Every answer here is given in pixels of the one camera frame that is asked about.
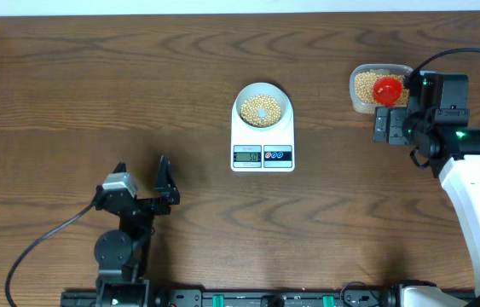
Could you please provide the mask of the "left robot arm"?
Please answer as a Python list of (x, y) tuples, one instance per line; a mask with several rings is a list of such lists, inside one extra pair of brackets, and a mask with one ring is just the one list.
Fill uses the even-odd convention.
[(140, 199), (133, 176), (123, 162), (96, 187), (91, 204), (98, 211), (119, 217), (119, 227), (101, 235), (94, 248), (97, 261), (96, 307), (166, 306), (166, 290), (144, 278), (153, 236), (153, 220), (169, 215), (180, 203), (171, 174), (171, 162), (160, 158), (154, 184), (156, 197)]

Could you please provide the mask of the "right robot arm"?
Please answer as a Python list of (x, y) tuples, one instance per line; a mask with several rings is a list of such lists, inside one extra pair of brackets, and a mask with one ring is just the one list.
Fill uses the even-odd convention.
[(376, 107), (376, 142), (413, 146), (411, 159), (423, 156), (450, 198), (460, 222), (475, 276), (480, 306), (480, 128), (468, 125), (468, 77), (424, 72), (413, 80), (405, 107)]

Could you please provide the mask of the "red measuring scoop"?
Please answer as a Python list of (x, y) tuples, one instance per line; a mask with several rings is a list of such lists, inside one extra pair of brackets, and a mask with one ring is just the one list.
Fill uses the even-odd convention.
[(378, 79), (373, 86), (373, 98), (387, 107), (393, 107), (402, 95), (403, 85), (392, 77)]

